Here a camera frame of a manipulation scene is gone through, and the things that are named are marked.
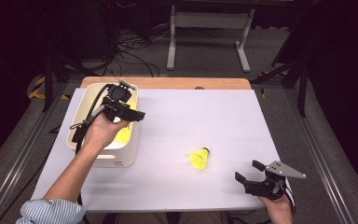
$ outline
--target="wooden table edge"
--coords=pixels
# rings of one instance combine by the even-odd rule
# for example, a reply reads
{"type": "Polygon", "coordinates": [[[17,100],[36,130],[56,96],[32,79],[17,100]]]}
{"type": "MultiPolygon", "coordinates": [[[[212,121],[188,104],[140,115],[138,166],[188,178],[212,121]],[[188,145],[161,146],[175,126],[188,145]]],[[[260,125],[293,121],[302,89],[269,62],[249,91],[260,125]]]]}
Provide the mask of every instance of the wooden table edge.
{"type": "Polygon", "coordinates": [[[246,78],[221,77],[85,77],[80,88],[93,83],[118,83],[120,79],[139,89],[251,90],[246,78]]]}

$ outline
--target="person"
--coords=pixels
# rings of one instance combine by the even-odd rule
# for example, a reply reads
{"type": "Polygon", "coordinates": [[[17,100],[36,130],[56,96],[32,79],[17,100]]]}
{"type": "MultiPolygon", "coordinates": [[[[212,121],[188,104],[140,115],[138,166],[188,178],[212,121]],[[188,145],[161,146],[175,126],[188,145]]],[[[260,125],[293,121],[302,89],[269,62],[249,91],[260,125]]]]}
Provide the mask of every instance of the person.
{"type": "MultiPolygon", "coordinates": [[[[98,115],[89,126],[80,151],[42,199],[28,201],[22,206],[22,217],[16,223],[80,222],[86,214],[86,209],[76,202],[90,168],[100,152],[129,124],[126,120],[111,122],[103,113],[98,115]]],[[[267,207],[272,223],[293,223],[290,202],[285,195],[274,201],[264,197],[259,199],[267,207]]],[[[145,223],[145,216],[152,218],[149,223],[168,223],[165,213],[122,214],[117,216],[116,223],[134,224],[137,219],[139,223],[145,223]]],[[[225,213],[185,212],[181,213],[179,223],[225,223],[225,213]]]]}

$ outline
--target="white tabletop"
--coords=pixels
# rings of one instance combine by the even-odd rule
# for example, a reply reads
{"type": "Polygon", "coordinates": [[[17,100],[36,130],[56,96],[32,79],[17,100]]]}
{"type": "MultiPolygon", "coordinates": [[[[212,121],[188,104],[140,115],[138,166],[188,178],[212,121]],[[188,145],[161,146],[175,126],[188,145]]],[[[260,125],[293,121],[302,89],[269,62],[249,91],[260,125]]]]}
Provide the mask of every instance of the white tabletop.
{"type": "MultiPolygon", "coordinates": [[[[69,126],[85,89],[77,89],[32,199],[42,198],[75,156],[66,144],[69,126]]],[[[137,156],[128,168],[91,168],[81,190],[89,211],[157,212],[257,209],[235,172],[262,181],[252,160],[278,161],[254,91],[139,90],[137,156]],[[187,156],[211,150],[204,170],[187,156]]]]}

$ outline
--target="hand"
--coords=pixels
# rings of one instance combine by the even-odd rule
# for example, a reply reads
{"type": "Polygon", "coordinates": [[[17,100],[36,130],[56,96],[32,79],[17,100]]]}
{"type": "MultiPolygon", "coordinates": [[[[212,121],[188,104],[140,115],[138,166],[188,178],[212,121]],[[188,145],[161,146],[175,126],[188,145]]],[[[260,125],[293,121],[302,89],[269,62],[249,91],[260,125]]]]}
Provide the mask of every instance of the hand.
{"type": "Polygon", "coordinates": [[[130,124],[129,121],[121,120],[119,122],[111,122],[101,113],[94,119],[86,132],[83,147],[92,147],[102,150],[107,147],[115,139],[116,134],[124,127],[130,124]]]}
{"type": "Polygon", "coordinates": [[[274,224],[293,223],[292,208],[286,195],[276,200],[257,197],[266,207],[268,216],[274,224]]]}

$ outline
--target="metal gripper jaw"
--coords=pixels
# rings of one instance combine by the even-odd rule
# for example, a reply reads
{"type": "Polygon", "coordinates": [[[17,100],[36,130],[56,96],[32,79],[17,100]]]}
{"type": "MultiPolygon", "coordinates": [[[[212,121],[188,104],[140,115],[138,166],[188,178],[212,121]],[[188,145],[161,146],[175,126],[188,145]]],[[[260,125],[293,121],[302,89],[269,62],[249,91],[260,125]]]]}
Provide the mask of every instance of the metal gripper jaw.
{"type": "Polygon", "coordinates": [[[281,161],[274,161],[270,165],[267,165],[265,169],[266,171],[270,171],[275,175],[301,178],[301,179],[307,178],[305,174],[300,173],[299,171],[293,169],[292,167],[284,164],[281,161]]]}

